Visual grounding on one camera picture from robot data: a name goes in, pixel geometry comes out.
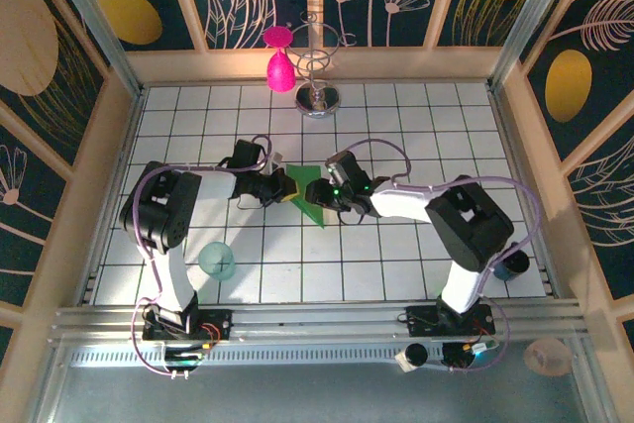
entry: gray floor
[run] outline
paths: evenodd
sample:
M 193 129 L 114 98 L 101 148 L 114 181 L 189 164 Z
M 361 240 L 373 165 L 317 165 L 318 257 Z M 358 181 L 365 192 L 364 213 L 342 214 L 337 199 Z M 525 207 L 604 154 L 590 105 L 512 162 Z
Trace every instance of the gray floor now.
M 205 368 L 172 381 L 145 369 L 71 368 L 54 422 L 586 421 L 575 380 L 539 376 L 514 343 L 504 364 L 471 374 L 392 364 Z

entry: tiled floor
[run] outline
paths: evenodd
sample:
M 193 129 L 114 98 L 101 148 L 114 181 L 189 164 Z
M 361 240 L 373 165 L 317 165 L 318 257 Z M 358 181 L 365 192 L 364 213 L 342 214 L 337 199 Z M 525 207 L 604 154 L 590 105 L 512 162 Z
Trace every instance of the tiled floor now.
M 323 164 L 360 139 L 381 138 L 405 147 L 411 183 L 440 183 L 461 173 L 509 176 L 504 149 L 484 85 L 403 83 L 339 85 L 342 107 L 324 120 L 302 117 L 293 95 L 271 94 L 264 85 L 163 87 L 150 91 L 123 184 L 119 207 L 149 160 L 216 163 L 237 138 L 270 134 L 289 163 Z M 370 175 L 404 170 L 398 153 L 382 144 L 355 150 Z M 514 239 L 526 234 L 517 194 L 506 184 L 486 184 L 515 222 Z M 265 210 L 252 200 L 196 204 L 185 243 L 190 280 L 203 304 L 341 300 L 433 299 L 442 290 L 450 261 L 433 227 L 403 218 L 365 219 L 341 226 L 328 215 L 325 229 L 292 204 Z M 237 272 L 218 283 L 196 264 L 212 241 L 234 251 Z M 532 248 L 527 253 L 534 257 Z M 156 294 L 152 275 L 114 220 L 99 268 L 95 305 L 129 305 Z M 504 283 L 492 277 L 491 297 L 543 296 L 540 270 Z

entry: green triangle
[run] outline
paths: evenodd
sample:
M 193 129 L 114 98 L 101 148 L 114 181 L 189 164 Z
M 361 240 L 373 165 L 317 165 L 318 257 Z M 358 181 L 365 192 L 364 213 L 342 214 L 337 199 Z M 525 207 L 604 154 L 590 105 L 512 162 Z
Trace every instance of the green triangle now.
M 324 228 L 324 209 L 319 205 L 308 203 L 304 198 L 306 196 L 306 186 L 318 178 L 321 178 L 321 167 L 319 165 L 293 165 L 288 163 L 285 165 L 286 175 L 293 178 L 297 182 L 299 195 L 291 200 L 299 210 L 308 218 Z

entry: blue cup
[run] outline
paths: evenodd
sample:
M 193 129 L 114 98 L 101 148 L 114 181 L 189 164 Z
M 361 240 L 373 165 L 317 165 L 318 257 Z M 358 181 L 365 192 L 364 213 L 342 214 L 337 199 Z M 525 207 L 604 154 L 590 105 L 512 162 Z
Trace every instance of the blue cup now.
M 212 242 L 200 251 L 198 265 L 214 279 L 224 281 L 232 277 L 236 272 L 234 254 L 227 245 L 222 242 Z
M 521 250 L 518 250 L 504 261 L 496 264 L 493 269 L 493 275 L 502 281 L 510 281 L 523 272 L 526 272 L 529 266 L 530 261 L 528 260 L 528 256 Z

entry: metal stand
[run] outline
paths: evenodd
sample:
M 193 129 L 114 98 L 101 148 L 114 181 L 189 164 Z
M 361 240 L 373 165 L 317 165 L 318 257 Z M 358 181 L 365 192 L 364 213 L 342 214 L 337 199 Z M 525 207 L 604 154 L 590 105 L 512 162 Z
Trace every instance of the metal stand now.
M 318 26 L 330 30 L 337 37 L 337 44 L 330 52 L 310 47 L 310 32 L 313 27 Z M 288 47 L 288 50 L 297 56 L 295 61 L 297 72 L 306 80 L 297 88 L 295 104 L 297 109 L 308 117 L 325 118 L 339 108 L 341 103 L 339 91 L 326 80 L 315 78 L 315 74 L 325 70 L 330 65 L 332 56 L 337 52 L 339 46 L 345 44 L 333 27 L 323 22 L 317 22 L 317 16 L 314 13 L 309 13 L 305 20 L 302 19 L 302 25 L 293 30 L 293 35 L 300 29 L 309 29 L 308 51 L 300 53 L 292 47 Z

